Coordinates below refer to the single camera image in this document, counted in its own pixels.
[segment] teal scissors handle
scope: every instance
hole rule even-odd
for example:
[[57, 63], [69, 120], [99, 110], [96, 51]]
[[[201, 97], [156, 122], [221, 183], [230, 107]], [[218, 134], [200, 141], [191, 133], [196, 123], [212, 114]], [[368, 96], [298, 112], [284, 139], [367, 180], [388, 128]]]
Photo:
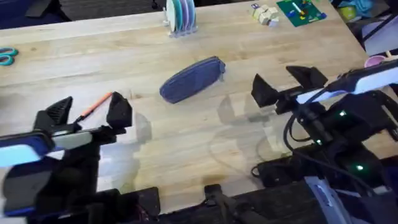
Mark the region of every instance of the teal scissors handle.
[[14, 58], [10, 55], [0, 55], [0, 65], [7, 66], [14, 63]]
[[0, 47], [0, 65], [7, 66], [14, 63], [14, 58], [18, 50], [13, 47]]

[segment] wooden table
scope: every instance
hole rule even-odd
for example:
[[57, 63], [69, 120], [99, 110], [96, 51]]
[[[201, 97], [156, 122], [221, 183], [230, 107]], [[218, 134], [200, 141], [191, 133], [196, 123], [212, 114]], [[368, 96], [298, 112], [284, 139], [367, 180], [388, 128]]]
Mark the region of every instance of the wooden table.
[[[134, 127], [103, 147], [99, 190], [158, 186], [169, 212], [201, 202], [208, 184], [220, 183], [228, 195], [258, 189], [250, 170], [287, 151], [281, 136], [290, 115], [257, 107], [255, 74], [283, 90], [297, 85], [287, 65], [316, 66], [334, 79], [367, 56], [328, 1], [315, 2], [326, 20], [298, 28], [284, 15], [278, 27], [261, 26], [248, 15], [251, 4], [198, 8], [198, 32], [178, 39], [168, 37], [161, 12], [0, 30], [1, 45], [20, 51], [14, 65], [0, 67], [0, 134], [30, 131], [36, 112], [64, 97], [74, 97], [72, 121], [118, 91], [133, 106]], [[223, 82], [176, 105], [162, 99], [166, 79], [213, 55], [226, 64]], [[104, 124], [107, 109], [84, 128]], [[297, 125], [294, 132], [302, 133]], [[395, 145], [386, 139], [368, 146], [390, 156]]]

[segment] cable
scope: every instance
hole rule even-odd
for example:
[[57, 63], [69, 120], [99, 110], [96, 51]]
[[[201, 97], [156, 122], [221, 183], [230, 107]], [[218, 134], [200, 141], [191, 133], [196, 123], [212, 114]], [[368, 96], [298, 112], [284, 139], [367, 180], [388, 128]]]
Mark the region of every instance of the cable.
[[294, 138], [294, 137], [293, 137], [293, 134], [292, 134], [292, 127], [293, 127], [293, 125], [291, 125], [291, 126], [289, 127], [289, 134], [290, 134], [290, 137], [291, 137], [294, 141], [297, 141], [297, 142], [306, 142], [306, 141], [311, 140], [311, 137], [307, 137], [307, 138], [303, 138], [303, 139], [296, 139], [296, 138]]
[[254, 170], [257, 169], [257, 168], [258, 168], [258, 165], [255, 165], [255, 166], [250, 170], [251, 175], [252, 175], [253, 177], [255, 177], [255, 178], [259, 178], [259, 177], [260, 177], [259, 174], [255, 174], [255, 173], [254, 173]]
[[[313, 95], [313, 96], [312, 96], [311, 98], [309, 98], [304, 104], [298, 106], [298, 112], [300, 113], [301, 110], [302, 110], [302, 108], [303, 108], [304, 106], [310, 104], [314, 99], [318, 98], [320, 95], [324, 94], [324, 92], [326, 92], [326, 91], [327, 91], [327, 87], [324, 88], [324, 89], [322, 89], [321, 91], [319, 91], [319, 92], [316, 93], [315, 95]], [[319, 160], [317, 160], [317, 159], [311, 158], [311, 157], [309, 157], [309, 156], [307, 156], [307, 155], [305, 155], [305, 154], [302, 154], [302, 153], [299, 152], [299, 151], [294, 150], [294, 148], [289, 144], [289, 141], [288, 141], [288, 139], [287, 139], [287, 133], [288, 133], [288, 131], [289, 131], [289, 127], [293, 126], [293, 122], [294, 122], [295, 118], [296, 118], [296, 117], [295, 117], [295, 114], [293, 113], [292, 116], [291, 116], [291, 117], [289, 118], [289, 120], [287, 121], [287, 123], [286, 123], [286, 125], [285, 125], [285, 128], [284, 128], [284, 132], [283, 132], [283, 140], [284, 140], [284, 143], [285, 143], [286, 147], [287, 147], [290, 151], [292, 151], [293, 154], [296, 154], [296, 155], [298, 155], [298, 156], [300, 156], [300, 157], [302, 157], [303, 159], [306, 159], [306, 160], [308, 160], [308, 161], [311, 161], [311, 162], [314, 162], [314, 163], [319, 164], [319, 165], [321, 165], [321, 166], [324, 166], [324, 167], [327, 167], [327, 168], [329, 168], [329, 169], [332, 169], [332, 170], [334, 170], [334, 171], [336, 171], [336, 172], [339, 172], [340, 174], [346, 175], [346, 176], [348, 176], [349, 178], [351, 178], [351, 179], [357, 181], [357, 183], [361, 184], [366, 190], [369, 191], [369, 193], [372, 194], [372, 196], [376, 196], [376, 195], [377, 195], [377, 194], [375, 193], [375, 191], [374, 191], [368, 184], [366, 184], [363, 180], [361, 180], [360, 178], [354, 176], [353, 174], [350, 174], [348, 171], [345, 171], [345, 170], [340, 169], [340, 168], [338, 168], [338, 167], [335, 167], [335, 166], [333, 166], [333, 165], [329, 165], [329, 164], [327, 164], [327, 163], [325, 163], [325, 162], [322, 162], [322, 161], [319, 161]]]

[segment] orange marker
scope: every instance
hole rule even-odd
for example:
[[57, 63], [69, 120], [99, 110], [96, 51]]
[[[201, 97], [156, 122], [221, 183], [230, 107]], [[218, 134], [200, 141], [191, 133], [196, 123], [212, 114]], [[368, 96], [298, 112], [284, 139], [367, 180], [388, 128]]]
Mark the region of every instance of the orange marker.
[[102, 103], [104, 103], [105, 100], [107, 100], [109, 97], [111, 97], [112, 94], [113, 94], [112, 92], [106, 93], [103, 97], [101, 97], [101, 99], [99, 99], [97, 102], [95, 102], [95, 104], [91, 105], [89, 108], [87, 108], [87, 110], [82, 112], [82, 114], [76, 119], [75, 123], [86, 119], [90, 114], [92, 114], [92, 112], [94, 112], [94, 110], [97, 107], [99, 107], [99, 105], [101, 105]]

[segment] wooden block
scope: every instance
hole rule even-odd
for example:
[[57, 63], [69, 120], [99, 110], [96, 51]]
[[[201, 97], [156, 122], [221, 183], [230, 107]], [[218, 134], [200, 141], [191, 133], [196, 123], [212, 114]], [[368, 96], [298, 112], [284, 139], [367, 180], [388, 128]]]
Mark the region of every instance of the wooden block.
[[255, 11], [254, 11], [254, 14], [253, 14], [253, 17], [258, 21], [259, 20], [259, 18], [260, 18], [260, 15], [262, 14], [262, 13], [264, 13], [265, 12], [265, 9], [263, 9], [263, 8], [258, 8], [258, 9], [256, 9]]

